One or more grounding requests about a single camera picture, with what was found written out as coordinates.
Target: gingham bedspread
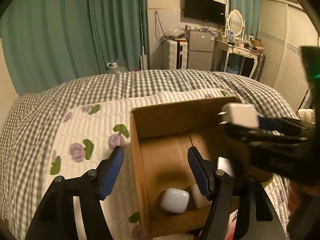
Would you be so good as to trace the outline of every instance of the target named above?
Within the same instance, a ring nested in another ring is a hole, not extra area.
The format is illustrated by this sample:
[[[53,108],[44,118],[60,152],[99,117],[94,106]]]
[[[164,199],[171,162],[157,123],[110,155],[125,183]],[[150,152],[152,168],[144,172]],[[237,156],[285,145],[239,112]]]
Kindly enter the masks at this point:
[[[13,104],[0,138],[0,217],[8,220],[9,229],[18,240],[24,239],[41,201],[44,167],[58,125],[69,109],[160,91],[205,88],[220,88],[242,97],[255,104],[265,117],[296,118],[277,91],[252,79],[221,72],[149,70],[105,74],[73,80],[42,94],[24,95]],[[277,201],[281,205],[287,202],[288,180],[277,179],[283,189]]]

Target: box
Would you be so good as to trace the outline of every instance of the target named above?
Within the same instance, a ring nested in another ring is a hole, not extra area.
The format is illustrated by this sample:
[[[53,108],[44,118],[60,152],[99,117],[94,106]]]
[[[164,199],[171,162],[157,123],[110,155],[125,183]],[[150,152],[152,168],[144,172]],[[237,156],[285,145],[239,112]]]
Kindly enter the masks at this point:
[[[221,108],[235,97],[183,101],[135,108],[131,112],[132,154],[138,193],[140,223],[151,237],[183,233],[203,227],[210,206],[187,208],[172,215],[160,208],[170,187],[188,190],[196,184],[187,160],[189,147],[196,146],[204,159],[231,158],[241,167],[241,177],[254,175],[266,185],[272,173],[249,165],[245,144],[223,132]],[[237,208],[236,198],[231,212]]]
[[[261,50],[263,51],[264,50],[264,45],[261,44],[261,40],[253,40],[251,41],[251,44],[257,48],[257,50]]]

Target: wall-mounted tv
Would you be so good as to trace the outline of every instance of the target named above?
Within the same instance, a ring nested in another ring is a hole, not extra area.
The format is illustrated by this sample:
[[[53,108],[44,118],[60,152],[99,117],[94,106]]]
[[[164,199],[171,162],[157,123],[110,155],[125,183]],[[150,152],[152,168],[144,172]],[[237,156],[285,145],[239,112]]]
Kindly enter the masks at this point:
[[[184,0],[184,17],[224,25],[226,5],[214,0]]]

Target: green leaf pattern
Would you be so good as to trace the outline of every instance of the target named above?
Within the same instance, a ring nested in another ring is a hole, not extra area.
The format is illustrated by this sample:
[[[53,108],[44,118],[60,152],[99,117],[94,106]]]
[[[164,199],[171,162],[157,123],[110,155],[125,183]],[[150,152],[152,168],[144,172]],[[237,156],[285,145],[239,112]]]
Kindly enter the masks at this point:
[[[95,114],[96,112],[100,111],[100,105],[95,105],[91,108],[91,110],[89,111],[89,115]]]
[[[223,90],[220,90],[220,92],[221,92],[221,94],[222,94],[224,97],[227,97],[227,96],[228,96],[227,92],[225,92],[225,91],[223,91]]]
[[[131,217],[128,218],[129,223],[136,223],[140,220],[140,212],[135,212]]]
[[[90,141],[89,139],[84,139],[83,144],[85,145],[85,148],[84,148],[85,157],[84,158],[86,160],[90,160],[94,145],[93,145],[92,141]]]
[[[51,163],[50,175],[56,175],[60,172],[61,157],[57,156],[54,162]]]
[[[123,135],[124,137],[126,137],[127,139],[130,137],[130,132],[128,131],[127,127],[124,124],[117,124],[114,128],[113,128],[114,132],[118,132],[119,135]]]

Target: blue gripper pad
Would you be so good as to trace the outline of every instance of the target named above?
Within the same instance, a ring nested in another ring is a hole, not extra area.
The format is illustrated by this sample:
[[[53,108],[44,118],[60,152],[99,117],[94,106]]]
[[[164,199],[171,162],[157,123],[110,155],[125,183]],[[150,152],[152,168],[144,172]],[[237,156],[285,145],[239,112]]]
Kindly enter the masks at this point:
[[[102,179],[102,190],[100,192],[101,199],[105,199],[112,192],[124,161],[124,150],[117,146],[108,160],[110,160],[110,166]]]
[[[204,169],[200,165],[200,160],[202,158],[196,147],[190,147],[188,150],[188,163],[191,168],[192,174],[195,177],[198,188],[201,195],[208,197],[210,192],[209,180],[204,172]]]

